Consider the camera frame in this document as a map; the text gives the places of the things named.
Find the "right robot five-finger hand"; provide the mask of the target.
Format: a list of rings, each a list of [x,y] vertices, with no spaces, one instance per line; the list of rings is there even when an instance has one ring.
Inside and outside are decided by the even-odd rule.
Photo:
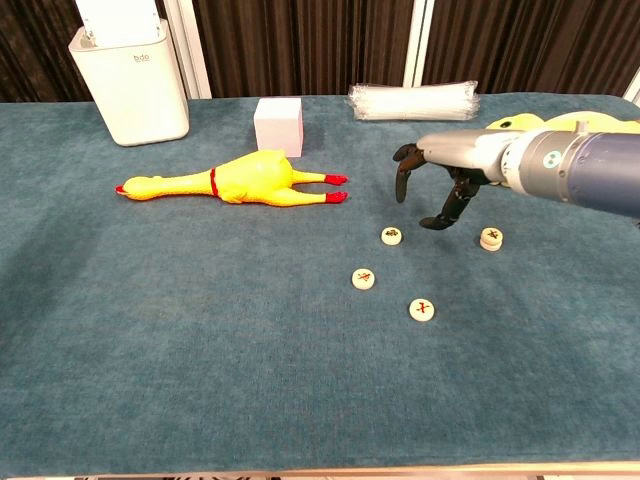
[[[401,146],[393,155],[398,164],[396,201],[405,200],[408,179],[414,170],[427,163],[439,165],[448,172],[453,187],[441,212],[421,219],[420,225],[429,230],[451,227],[481,186],[505,180],[501,158],[519,135],[514,130],[456,130],[430,133],[415,143]]]

